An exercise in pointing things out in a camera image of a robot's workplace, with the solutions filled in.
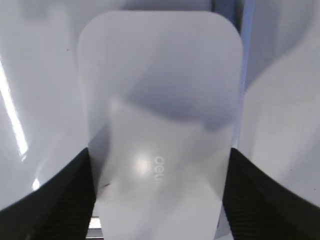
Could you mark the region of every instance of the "curved white panel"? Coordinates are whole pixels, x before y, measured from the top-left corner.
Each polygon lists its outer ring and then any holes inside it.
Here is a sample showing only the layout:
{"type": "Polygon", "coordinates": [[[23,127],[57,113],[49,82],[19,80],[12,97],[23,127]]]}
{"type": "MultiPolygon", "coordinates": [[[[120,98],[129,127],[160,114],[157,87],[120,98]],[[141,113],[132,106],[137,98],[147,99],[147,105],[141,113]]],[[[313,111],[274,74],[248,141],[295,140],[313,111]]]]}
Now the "curved white panel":
{"type": "Polygon", "coordinates": [[[104,237],[212,240],[241,72],[237,31],[214,13],[110,12],[83,30],[78,61],[104,237]]]}
{"type": "Polygon", "coordinates": [[[239,150],[320,206],[320,2],[256,1],[239,150]]]}
{"type": "Polygon", "coordinates": [[[0,210],[87,146],[76,46],[92,18],[121,9],[209,11],[211,1],[0,0],[0,210]]]}

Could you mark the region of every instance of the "white plastic object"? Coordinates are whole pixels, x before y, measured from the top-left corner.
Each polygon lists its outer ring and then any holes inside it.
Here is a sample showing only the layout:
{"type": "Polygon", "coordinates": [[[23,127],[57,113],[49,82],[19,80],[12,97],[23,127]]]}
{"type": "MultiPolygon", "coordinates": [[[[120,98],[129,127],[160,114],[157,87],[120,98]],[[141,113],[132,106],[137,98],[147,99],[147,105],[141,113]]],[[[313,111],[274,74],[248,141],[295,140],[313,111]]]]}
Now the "white plastic object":
{"type": "Polygon", "coordinates": [[[115,11],[86,26],[77,52],[105,239],[212,240],[241,73],[236,29],[209,12],[115,11]]]}

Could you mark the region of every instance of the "white glossy surface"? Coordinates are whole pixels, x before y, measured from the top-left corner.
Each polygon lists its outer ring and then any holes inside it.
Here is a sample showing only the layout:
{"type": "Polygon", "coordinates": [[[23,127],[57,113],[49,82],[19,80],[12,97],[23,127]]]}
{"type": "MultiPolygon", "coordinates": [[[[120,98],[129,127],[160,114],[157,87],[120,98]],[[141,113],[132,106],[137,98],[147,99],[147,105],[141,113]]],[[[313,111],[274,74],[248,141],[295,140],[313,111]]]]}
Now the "white glossy surface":
{"type": "Polygon", "coordinates": [[[239,150],[320,206],[320,1],[256,1],[239,150]]]}
{"type": "Polygon", "coordinates": [[[208,11],[210,2],[0,0],[0,210],[88,144],[76,46],[92,18],[118,9],[208,11]]]}
{"type": "Polygon", "coordinates": [[[237,31],[214,13],[105,13],[83,30],[78,60],[104,237],[212,240],[241,73],[237,31]]]}

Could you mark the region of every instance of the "deli logo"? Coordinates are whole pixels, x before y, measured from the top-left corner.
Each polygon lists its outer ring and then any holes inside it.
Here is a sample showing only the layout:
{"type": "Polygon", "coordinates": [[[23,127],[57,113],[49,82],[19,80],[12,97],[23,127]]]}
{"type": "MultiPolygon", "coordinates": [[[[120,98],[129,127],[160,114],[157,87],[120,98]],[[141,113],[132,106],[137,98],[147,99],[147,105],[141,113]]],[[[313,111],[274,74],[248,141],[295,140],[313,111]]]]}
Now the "deli logo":
{"type": "Polygon", "coordinates": [[[164,179],[165,176],[165,159],[162,156],[157,156],[154,159],[155,167],[154,167],[154,181],[160,182],[164,179]]]}

